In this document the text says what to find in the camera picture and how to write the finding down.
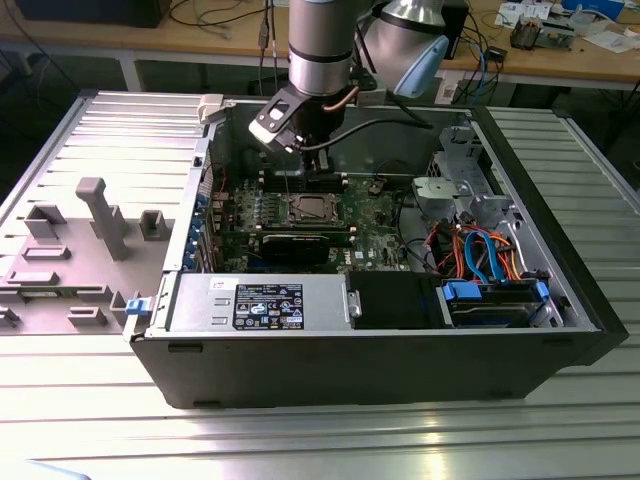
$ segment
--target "blue latch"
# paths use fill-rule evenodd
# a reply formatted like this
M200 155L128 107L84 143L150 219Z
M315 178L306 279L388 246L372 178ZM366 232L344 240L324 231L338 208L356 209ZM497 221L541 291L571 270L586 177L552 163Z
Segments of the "blue latch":
M449 282L443 288L444 299L446 301L459 300L481 300L482 292L480 287L473 282Z
M540 298L542 298L542 300L547 300L549 298L549 288L544 282L536 283L536 289L538 290L538 293L540 294Z
M193 270L196 266L196 262L193 260L193 257L189 254L186 254L182 258L182 266L186 267L188 270Z
M153 311L153 297L134 298L127 301L124 309L127 315L151 315Z
M198 193L196 195L196 208L205 208L207 205L209 205L209 197Z

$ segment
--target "power supply label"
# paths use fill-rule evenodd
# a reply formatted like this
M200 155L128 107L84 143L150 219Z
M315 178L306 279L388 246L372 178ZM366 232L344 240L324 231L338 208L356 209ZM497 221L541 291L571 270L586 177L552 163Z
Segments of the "power supply label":
M236 330L302 330L302 285L237 285Z

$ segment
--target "black cable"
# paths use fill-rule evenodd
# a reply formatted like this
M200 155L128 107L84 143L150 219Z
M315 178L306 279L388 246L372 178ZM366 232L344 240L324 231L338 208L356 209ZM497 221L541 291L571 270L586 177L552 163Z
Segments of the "black cable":
M329 148L330 146L335 145L338 142L341 142L345 138L350 137L351 135L359 132L360 130L363 130L372 125L377 125L381 123L397 123L398 125L406 125L408 127L422 128L424 130L431 130L433 128L433 126L429 124L426 124L424 122L416 122L413 120L403 120L400 118L374 118L373 120L368 120L364 123L361 123L360 125L356 125L355 127L347 130L346 132L341 133L337 137L334 137L331 140L327 140L326 142L322 142L317 145L311 145L308 147L304 145L298 145L295 148L301 152L315 152L317 150Z
M355 39L353 40L353 61L358 67L364 68L364 65L362 64L362 57L360 56L360 48L358 47L358 42Z
M273 48L273 81L275 83L275 92L278 92L278 52L276 51L276 6L274 0L271 0L271 40Z
M18 21L16 20L16 17L14 17L14 16L13 16L13 12L12 12L12 11L11 11L11 9L9 8L9 4L7 3L7 0L4 0L4 6L5 6L6 10L7 10L7 13L9 14L9 17L11 17L11 20L13 21L14 25L15 25L16 27L18 27L18 30L20 30L20 32L22 32L22 34L25 36L25 38L26 38L27 40L29 40L29 41L33 44L33 46L34 46L34 47L36 47L38 50L40 50L40 52L41 52L45 57L47 57L47 59L51 62L51 65L53 65L54 67L56 67L56 69L57 69L57 70L62 74L62 76L63 76L64 78L66 78L66 79L67 79L67 81L68 81L71 85L73 85L73 88L75 88L77 91L80 91L80 87L78 87L78 85L76 84L76 82L74 82L73 80L71 80L71 77L70 77L69 75L67 75L67 73L62 69L62 67L60 67L60 65L58 65L58 64L53 60L53 58L51 58L51 55L49 55L47 52L45 52L45 51L43 50L43 48L38 44L38 42L36 42L36 41L33 39L33 37L32 37L31 35L29 35L29 34L27 33L27 31L26 31L24 28L22 28L22 25L20 25L20 24L18 23Z
M176 18L176 16L174 15L176 9L178 7L180 7L181 5L184 5L187 2L190 2L191 0L180 0L178 3L176 3L173 7L171 7L169 9L169 18L171 18L171 20L173 20L176 23L179 23L180 25L185 25L187 27L212 27L215 25L223 25L225 23L231 23L231 22L235 22L236 20L240 20L241 18L245 18L248 17L250 15L255 15L257 13L262 13L264 12L264 8L261 8L259 10L253 10L251 12L247 12L247 13L243 13L242 15L238 15L236 17L232 17L232 18L227 18L225 20L220 20L218 22L203 22L203 23L189 23L189 22L185 22L183 20L180 20L178 18ZM207 10L206 12L203 12L201 15L205 15L209 12L212 12L213 10Z
M10 71L13 72L13 74L20 80L20 84L22 85L22 89L24 90L25 95L30 98L31 100L35 100L35 96L33 95L33 93L31 93L31 91L29 90L29 87L27 86L27 79L28 77L25 77L24 75L22 75L17 68L14 68L13 65L11 65L11 61L9 60L9 58L7 57L7 55L5 54L4 51L2 51L0 49L0 56L4 59L4 61L9 65L10 67ZM67 107L63 107L62 105L59 105L53 101L51 101L50 99L48 99L47 97L40 95L40 100L48 103L49 105L51 105L52 107L56 107L59 108L61 111L66 112L67 111ZM59 116L53 116L51 114L49 114L49 112L46 112L45 110L43 110L40 106L38 106L38 110L40 110L42 113L44 113L45 115L49 115L51 118L55 118L56 121L60 120Z
M387 97L389 98L389 100L391 100L400 110L402 110L404 113L406 113L407 115L409 115L413 120L415 120L416 122L420 122L420 123L424 123L425 125L430 125L429 122L427 122L425 119L421 118L418 114L416 114L415 112L412 112L409 107L407 107L401 100L400 98L398 98L398 96L390 91L387 91Z
M362 35L362 30L360 29L360 25L356 23L356 36L358 37L358 42L360 42L360 48L362 48L362 53L364 53L364 58L367 60L369 64L369 70L371 73L378 73L376 71L376 67L373 64L373 60L371 59L371 55L369 55L369 49L367 48L367 44L364 42L364 35Z

